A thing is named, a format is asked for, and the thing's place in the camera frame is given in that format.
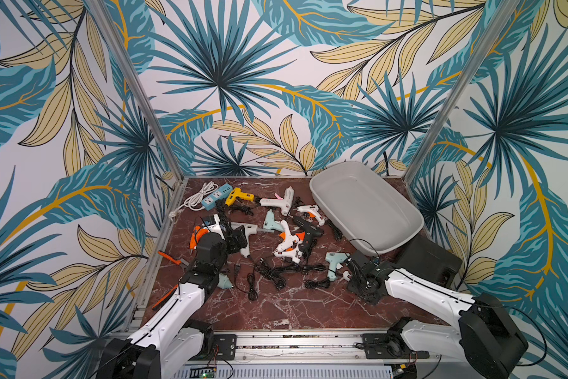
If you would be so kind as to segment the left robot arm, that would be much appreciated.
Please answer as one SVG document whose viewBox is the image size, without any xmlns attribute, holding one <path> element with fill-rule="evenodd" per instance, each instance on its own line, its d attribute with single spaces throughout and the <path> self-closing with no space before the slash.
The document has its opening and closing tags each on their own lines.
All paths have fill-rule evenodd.
<svg viewBox="0 0 568 379">
<path fill-rule="evenodd" d="M 206 234 L 197 238 L 195 259 L 173 293 L 140 329 L 105 346 L 90 378 L 170 378 L 190 358 L 211 353 L 211 327 L 192 316 L 217 289 L 229 255 L 248 241 L 244 224 L 233 227 L 218 214 L 204 220 Z"/>
</svg>

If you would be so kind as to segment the black glue gun orange trigger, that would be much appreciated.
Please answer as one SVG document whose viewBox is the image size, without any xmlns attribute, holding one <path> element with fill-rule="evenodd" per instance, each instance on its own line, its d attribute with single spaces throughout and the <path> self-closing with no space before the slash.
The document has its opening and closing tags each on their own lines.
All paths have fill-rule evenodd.
<svg viewBox="0 0 568 379">
<path fill-rule="evenodd" d="M 316 240 L 324 234 L 324 230 L 322 228 L 315 226 L 311 222 L 304 220 L 299 216 L 294 216 L 293 222 L 302 230 L 302 232 L 304 232 L 303 242 L 299 245 L 299 250 L 301 252 L 305 252 L 310 249 Z"/>
</svg>

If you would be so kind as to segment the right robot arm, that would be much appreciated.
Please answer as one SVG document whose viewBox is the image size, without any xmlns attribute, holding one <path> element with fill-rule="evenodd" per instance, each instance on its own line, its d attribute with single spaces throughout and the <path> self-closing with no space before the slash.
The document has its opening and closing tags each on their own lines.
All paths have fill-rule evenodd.
<svg viewBox="0 0 568 379">
<path fill-rule="evenodd" d="M 390 296 L 442 320 L 433 325 L 402 317 L 382 335 L 364 335 L 358 346 L 368 358 L 435 353 L 467 364 L 484 378 L 508 378 L 528 349 L 527 339 L 492 295 L 459 293 L 360 252 L 343 264 L 349 291 L 366 303 L 375 305 Z"/>
</svg>

